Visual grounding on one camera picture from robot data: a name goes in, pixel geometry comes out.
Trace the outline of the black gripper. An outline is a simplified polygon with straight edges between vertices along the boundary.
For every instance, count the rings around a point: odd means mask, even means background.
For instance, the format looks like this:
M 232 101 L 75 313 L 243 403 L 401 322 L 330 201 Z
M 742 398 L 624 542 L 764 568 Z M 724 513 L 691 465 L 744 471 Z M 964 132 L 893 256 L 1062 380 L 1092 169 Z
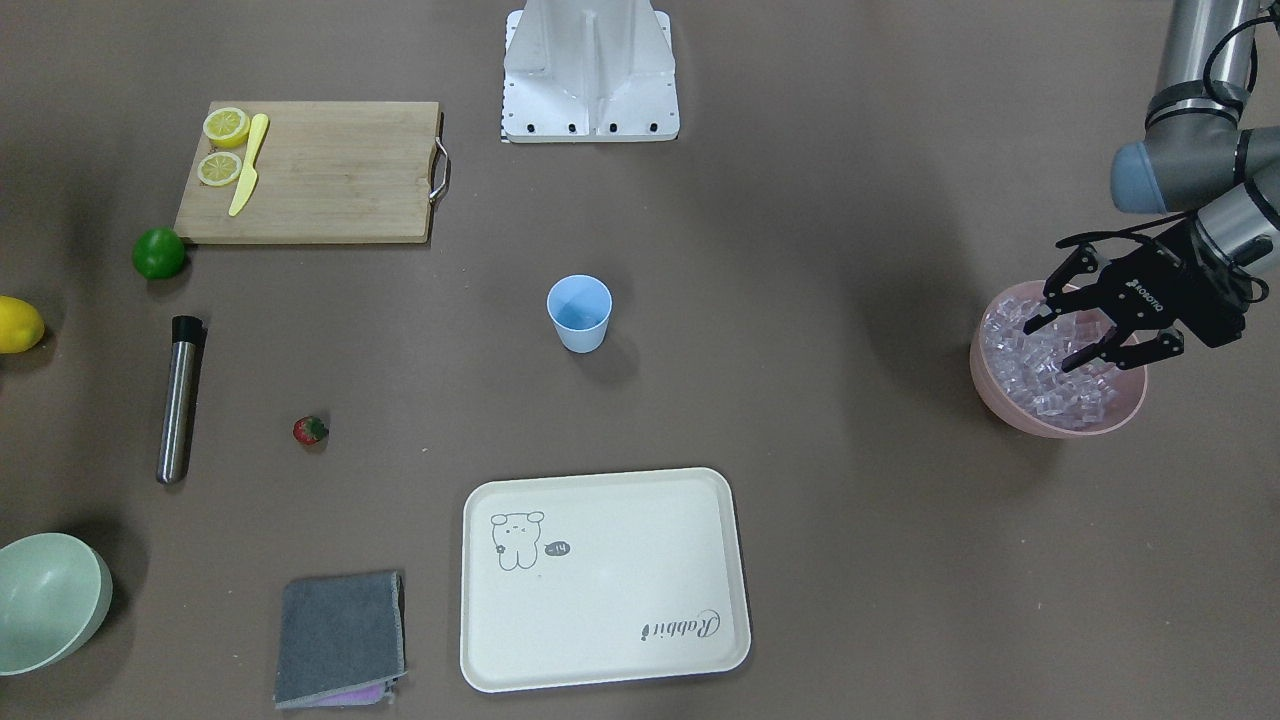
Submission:
M 1094 360 L 1126 372 L 1180 355 L 1185 340 L 1172 325 L 1184 325 L 1207 347 L 1220 347 L 1243 336 L 1245 314 L 1263 301 L 1263 281 L 1240 263 L 1219 256 L 1196 218 L 1167 218 L 1114 233 L 1135 249 L 1114 260 L 1094 245 L 1078 245 L 1043 286 L 1044 306 L 1021 327 L 1034 334 L 1062 315 L 1097 311 L 1115 324 L 1100 340 L 1068 355 L 1064 373 Z M 1069 290 L 1080 275 L 1092 284 Z M 1137 331 L 1160 331 L 1156 337 L 1128 343 L 1120 337 Z

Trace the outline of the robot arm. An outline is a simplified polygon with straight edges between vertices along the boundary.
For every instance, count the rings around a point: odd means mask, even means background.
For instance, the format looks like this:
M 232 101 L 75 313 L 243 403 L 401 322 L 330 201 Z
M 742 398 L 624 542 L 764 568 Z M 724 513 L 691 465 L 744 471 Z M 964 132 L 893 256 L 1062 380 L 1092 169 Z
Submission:
M 1135 249 L 1107 259 L 1093 231 L 1060 241 L 1068 259 L 1043 286 L 1033 334 L 1071 313 L 1097 310 L 1107 333 L 1068 355 L 1130 370 L 1175 357 L 1189 331 L 1216 348 L 1239 340 L 1251 306 L 1268 297 L 1277 265 L 1277 128 L 1244 129 L 1257 56 L 1254 29 L 1277 23 L 1275 1 L 1178 1 L 1142 141 L 1119 149 L 1114 205 L 1152 222 L 1119 231 Z

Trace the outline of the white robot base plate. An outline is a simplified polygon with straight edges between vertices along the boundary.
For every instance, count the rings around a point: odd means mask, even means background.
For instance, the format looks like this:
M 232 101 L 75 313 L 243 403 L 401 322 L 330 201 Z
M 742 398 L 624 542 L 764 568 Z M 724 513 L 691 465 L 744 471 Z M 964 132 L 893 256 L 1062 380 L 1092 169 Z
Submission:
M 502 141 L 678 137 L 672 23 L 652 3 L 527 1 L 504 28 Z

